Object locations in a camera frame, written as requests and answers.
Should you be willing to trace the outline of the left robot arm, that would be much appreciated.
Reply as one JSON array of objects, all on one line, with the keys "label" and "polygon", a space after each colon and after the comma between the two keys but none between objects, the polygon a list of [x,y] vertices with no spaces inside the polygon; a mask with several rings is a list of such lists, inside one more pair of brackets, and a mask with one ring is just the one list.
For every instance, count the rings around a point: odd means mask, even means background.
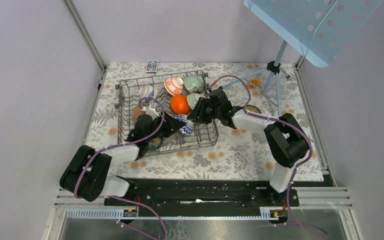
[{"label": "left robot arm", "polygon": [[186,122],[175,119],[165,111],[157,117],[143,114],[122,143],[100,150],[88,145],[80,146],[60,177],[59,186],[73,193],[77,199],[93,202],[107,193],[116,195],[122,205],[128,206],[134,202],[135,192],[123,178],[108,177],[111,166],[142,158],[148,152],[151,141],[170,137],[184,126]]}]

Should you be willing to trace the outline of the black patterned bowl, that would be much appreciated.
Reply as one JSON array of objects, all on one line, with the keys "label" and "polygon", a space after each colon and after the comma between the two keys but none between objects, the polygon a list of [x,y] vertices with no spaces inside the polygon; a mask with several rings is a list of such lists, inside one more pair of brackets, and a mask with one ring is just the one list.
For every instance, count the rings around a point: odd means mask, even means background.
[{"label": "black patterned bowl", "polygon": [[257,114],[261,114],[262,113],[261,110],[258,107],[254,106],[254,105],[247,105],[246,106],[246,110],[249,111],[249,112],[257,113]]}]

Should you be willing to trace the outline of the blue white zigzag bowl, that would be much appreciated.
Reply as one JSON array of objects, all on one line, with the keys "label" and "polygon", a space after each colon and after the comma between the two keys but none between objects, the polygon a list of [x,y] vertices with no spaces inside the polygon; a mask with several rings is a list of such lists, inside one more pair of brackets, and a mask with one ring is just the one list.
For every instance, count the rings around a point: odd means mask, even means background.
[{"label": "blue white zigzag bowl", "polygon": [[184,122],[185,125],[182,126],[179,131],[184,134],[185,136],[191,136],[194,132],[194,123],[191,120],[187,119],[188,115],[186,114],[176,114],[173,118]]}]

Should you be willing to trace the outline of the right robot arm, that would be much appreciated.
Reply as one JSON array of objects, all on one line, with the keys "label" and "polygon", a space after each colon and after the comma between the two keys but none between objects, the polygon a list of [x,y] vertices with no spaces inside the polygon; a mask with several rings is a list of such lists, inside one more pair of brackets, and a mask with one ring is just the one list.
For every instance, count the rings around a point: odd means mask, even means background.
[{"label": "right robot arm", "polygon": [[222,88],[212,90],[207,98],[200,97],[187,119],[200,124],[219,120],[226,127],[265,136],[276,161],[269,181],[272,189],[266,193],[273,206],[287,199],[285,191],[293,182],[298,164],[312,155],[311,141],[293,115],[269,117],[249,111],[246,106],[233,106]]}]

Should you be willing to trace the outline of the grey wire dish rack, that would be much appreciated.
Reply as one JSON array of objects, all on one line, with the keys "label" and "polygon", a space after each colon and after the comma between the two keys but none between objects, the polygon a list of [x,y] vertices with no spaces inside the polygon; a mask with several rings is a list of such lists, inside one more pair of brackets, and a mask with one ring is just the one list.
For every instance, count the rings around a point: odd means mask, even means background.
[{"label": "grey wire dish rack", "polygon": [[[177,73],[168,73],[155,76],[137,77],[122,79],[116,85],[118,90],[118,143],[127,139],[129,132],[135,127],[132,121],[132,110],[138,106],[140,101],[139,88],[145,85],[154,85],[158,88],[156,99],[160,101],[164,110],[173,117],[174,111],[170,106],[170,95],[164,88],[164,81],[170,77],[186,78],[191,75],[201,76],[204,79],[204,91],[202,94],[207,97],[209,94],[206,78],[208,73],[203,70],[190,70]],[[199,148],[212,147],[217,143],[219,137],[216,122],[210,124],[195,123],[192,135],[186,136],[180,131],[172,136],[162,137],[162,144],[158,150],[148,150],[147,155],[158,155],[177,151],[188,151]]]}]

